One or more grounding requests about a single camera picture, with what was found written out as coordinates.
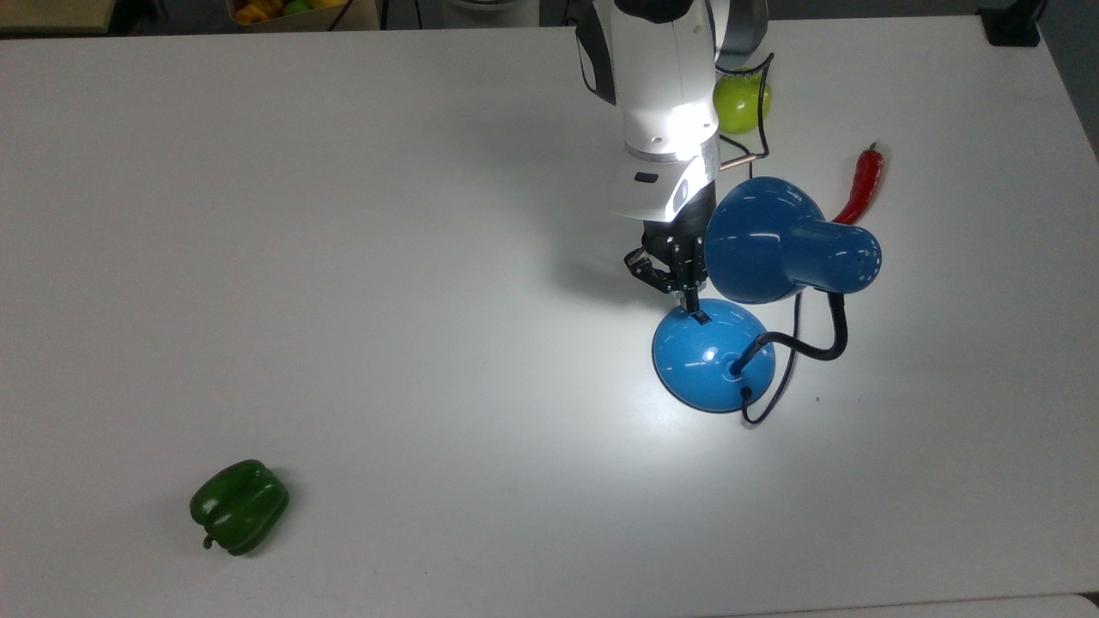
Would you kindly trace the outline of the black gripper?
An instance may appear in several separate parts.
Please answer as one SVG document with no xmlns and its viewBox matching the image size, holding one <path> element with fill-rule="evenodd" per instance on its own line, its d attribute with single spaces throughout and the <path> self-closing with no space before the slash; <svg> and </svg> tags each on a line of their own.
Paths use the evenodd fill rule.
<svg viewBox="0 0 1099 618">
<path fill-rule="evenodd" d="M 629 274 L 657 293 L 680 294 L 680 306 L 698 324 L 709 324 L 710 317 L 701 308 L 700 289 L 707 280 L 704 234 L 717 208 L 714 194 L 697 194 L 671 222 L 647 221 L 643 227 L 642 246 L 625 255 Z M 653 258 L 671 261 L 670 271 L 657 271 Z"/>
</svg>

